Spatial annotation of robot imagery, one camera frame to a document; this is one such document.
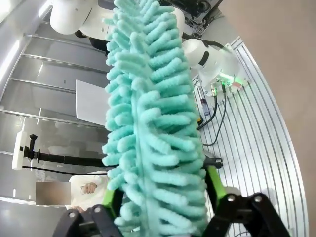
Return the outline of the hand of person in white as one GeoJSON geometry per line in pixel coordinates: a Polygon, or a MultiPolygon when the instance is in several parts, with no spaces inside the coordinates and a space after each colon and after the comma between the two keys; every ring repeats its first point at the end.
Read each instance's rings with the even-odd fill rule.
{"type": "Polygon", "coordinates": [[[91,194],[95,192],[95,189],[97,188],[97,184],[94,182],[86,183],[85,185],[82,186],[81,192],[83,194],[91,194]]]}

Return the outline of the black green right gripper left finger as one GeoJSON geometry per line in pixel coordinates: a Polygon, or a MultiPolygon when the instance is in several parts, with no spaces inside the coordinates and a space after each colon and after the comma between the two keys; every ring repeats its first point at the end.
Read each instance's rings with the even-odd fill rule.
{"type": "Polygon", "coordinates": [[[67,210],[60,218],[54,237],[121,237],[123,234],[114,223],[119,215],[123,192],[119,189],[107,190],[102,204],[87,211],[67,210]]]}

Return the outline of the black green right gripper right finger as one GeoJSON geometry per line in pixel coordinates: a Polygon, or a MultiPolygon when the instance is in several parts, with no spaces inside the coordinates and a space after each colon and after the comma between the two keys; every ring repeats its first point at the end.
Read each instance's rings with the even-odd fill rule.
{"type": "Polygon", "coordinates": [[[205,181],[214,216],[205,237],[224,237],[231,224],[243,224],[252,237],[288,237],[287,228],[274,206],[263,193],[243,197],[226,192],[217,169],[205,166],[205,181]]]}

